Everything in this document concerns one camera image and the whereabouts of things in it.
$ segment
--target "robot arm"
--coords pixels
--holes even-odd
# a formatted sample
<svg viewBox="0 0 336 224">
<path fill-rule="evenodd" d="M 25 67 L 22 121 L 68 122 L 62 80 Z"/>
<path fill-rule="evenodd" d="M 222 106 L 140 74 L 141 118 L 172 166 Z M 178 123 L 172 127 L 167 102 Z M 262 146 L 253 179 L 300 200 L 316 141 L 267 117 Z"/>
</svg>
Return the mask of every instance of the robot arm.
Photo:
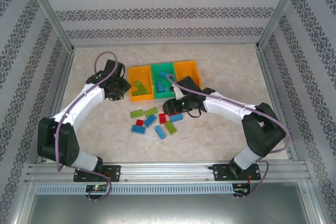
<svg viewBox="0 0 336 224">
<path fill-rule="evenodd" d="M 211 95 L 212 97 L 217 97 L 217 99 L 190 93 L 173 85 L 177 99 L 170 99 L 163 104 L 163 110 L 166 114 L 173 114 L 175 112 L 183 113 L 198 109 L 200 114 L 201 111 L 216 113 L 242 125 L 247 147 L 230 161 L 229 170 L 235 177 L 239 177 L 254 162 L 265 157 L 286 136 L 283 129 L 276 123 L 246 110 L 246 108 L 251 108 L 277 120 L 272 108 L 266 103 L 261 103 L 256 106 L 225 98 L 241 106 L 234 105 L 230 102 L 218 99 L 224 96 L 213 89 L 206 88 L 201 91 L 191 77 L 185 77 L 177 84 L 191 90 Z"/>
<path fill-rule="evenodd" d="M 124 72 L 125 66 L 122 63 L 118 63 L 117 70 L 108 80 L 88 92 L 92 86 L 111 73 L 114 65 L 115 61 L 108 60 L 104 71 L 99 71 L 88 78 L 82 91 L 65 109 L 51 119 L 42 118 L 38 124 L 38 155 L 56 160 L 55 133 L 58 123 L 77 98 L 85 94 L 79 102 L 73 105 L 70 113 L 66 115 L 67 117 L 62 123 L 59 133 L 59 159 L 60 163 L 66 166 L 101 172 L 102 159 L 80 149 L 76 132 L 91 110 L 105 98 L 109 98 L 112 101 L 120 100 L 131 88 L 129 83 L 121 76 L 121 71 L 123 70 Z"/>
</svg>

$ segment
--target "blue lego brick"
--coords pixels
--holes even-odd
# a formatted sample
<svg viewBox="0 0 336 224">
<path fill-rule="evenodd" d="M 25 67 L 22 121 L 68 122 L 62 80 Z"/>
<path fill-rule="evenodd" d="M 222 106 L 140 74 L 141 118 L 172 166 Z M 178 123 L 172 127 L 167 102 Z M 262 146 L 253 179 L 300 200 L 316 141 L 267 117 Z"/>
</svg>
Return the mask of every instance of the blue lego brick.
<svg viewBox="0 0 336 224">
<path fill-rule="evenodd" d="M 166 134 L 164 133 L 163 129 L 159 125 L 155 126 L 155 131 L 159 135 L 160 139 L 163 140 L 166 138 Z"/>
<path fill-rule="evenodd" d="M 149 127 L 155 122 L 155 120 L 156 120 L 156 116 L 152 114 L 143 122 L 143 124 L 146 127 Z"/>
<path fill-rule="evenodd" d="M 167 74 L 169 74 L 169 73 L 166 73 L 166 72 L 163 72 L 163 71 L 161 71 L 161 72 L 159 73 L 160 77 L 161 77 L 161 78 L 164 78 L 164 79 L 167 79 Z"/>
<path fill-rule="evenodd" d="M 162 84 L 162 81 L 156 81 L 155 85 L 156 85 L 156 88 L 157 88 L 158 92 L 163 92 L 164 91 L 164 86 Z"/>
<path fill-rule="evenodd" d="M 132 132 L 144 135 L 145 132 L 146 132 L 146 128 L 142 127 L 142 126 L 133 125 L 132 126 Z"/>
<path fill-rule="evenodd" d="M 177 114 L 177 115 L 172 115 L 170 116 L 170 121 L 173 123 L 173 122 L 176 122 L 176 121 L 180 121 L 183 119 L 183 114 Z"/>
</svg>

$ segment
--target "light green lego brick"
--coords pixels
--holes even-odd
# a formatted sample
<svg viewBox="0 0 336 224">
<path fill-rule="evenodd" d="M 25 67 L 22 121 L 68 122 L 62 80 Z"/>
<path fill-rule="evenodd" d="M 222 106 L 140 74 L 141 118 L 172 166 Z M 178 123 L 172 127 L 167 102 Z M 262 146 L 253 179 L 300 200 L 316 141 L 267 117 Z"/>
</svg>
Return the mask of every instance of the light green lego brick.
<svg viewBox="0 0 336 224">
<path fill-rule="evenodd" d="M 138 88 L 141 94 L 148 94 L 144 85 L 140 85 Z"/>
<path fill-rule="evenodd" d="M 145 116 L 148 117 L 150 115 L 153 115 L 153 114 L 157 114 L 157 109 L 154 107 L 154 108 L 151 108 L 149 110 L 146 110 L 144 112 Z"/>
<path fill-rule="evenodd" d="M 143 116 L 143 110 L 135 110 L 131 111 L 131 118 L 138 118 L 140 116 Z"/>
<path fill-rule="evenodd" d="M 141 81 L 135 81 L 134 86 L 139 87 L 141 85 Z"/>
<path fill-rule="evenodd" d="M 176 128 L 174 127 L 174 125 L 172 124 L 171 121 L 168 121 L 164 124 L 164 126 L 166 127 L 166 129 L 168 130 L 169 134 L 173 135 L 177 132 Z"/>
</svg>

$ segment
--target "wall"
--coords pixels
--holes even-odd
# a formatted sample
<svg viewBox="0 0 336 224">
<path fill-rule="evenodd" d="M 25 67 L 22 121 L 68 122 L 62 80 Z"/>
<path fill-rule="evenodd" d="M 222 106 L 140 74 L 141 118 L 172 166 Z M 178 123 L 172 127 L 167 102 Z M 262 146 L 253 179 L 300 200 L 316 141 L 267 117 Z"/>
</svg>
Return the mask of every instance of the wall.
<svg viewBox="0 0 336 224">
<path fill-rule="evenodd" d="M 279 0 L 50 0 L 74 45 L 257 42 Z"/>
<path fill-rule="evenodd" d="M 336 0 L 291 0 L 264 48 L 297 154 L 336 223 Z"/>
<path fill-rule="evenodd" d="M 49 116 L 67 58 L 37 0 L 0 0 L 0 223 L 6 223 L 37 123 Z"/>
</svg>

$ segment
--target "beige floor surface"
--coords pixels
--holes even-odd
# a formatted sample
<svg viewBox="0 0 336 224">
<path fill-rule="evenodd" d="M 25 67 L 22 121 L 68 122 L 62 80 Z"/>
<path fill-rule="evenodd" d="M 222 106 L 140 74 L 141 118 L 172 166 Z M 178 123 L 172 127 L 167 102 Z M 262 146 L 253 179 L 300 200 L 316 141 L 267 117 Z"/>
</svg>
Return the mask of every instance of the beige floor surface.
<svg viewBox="0 0 336 224">
<path fill-rule="evenodd" d="M 128 67 L 161 62 L 196 60 L 202 86 L 210 87 L 229 98 L 250 104 L 270 104 L 268 91 L 253 45 L 213 46 L 135 46 L 111 48 L 79 48 L 76 50 L 62 109 L 81 91 L 93 74 L 96 56 L 111 50 Z M 98 69 L 103 69 L 110 56 L 103 56 Z M 105 162 L 219 161 L 230 160 L 246 146 L 243 128 L 216 114 L 203 113 L 198 119 L 185 114 L 174 123 L 177 133 L 165 140 L 157 136 L 154 125 L 146 135 L 131 133 L 136 119 L 130 111 L 161 108 L 166 99 L 131 102 L 104 100 L 81 124 L 77 139 L 80 147 Z M 286 152 L 271 154 L 268 159 L 288 158 Z"/>
</svg>

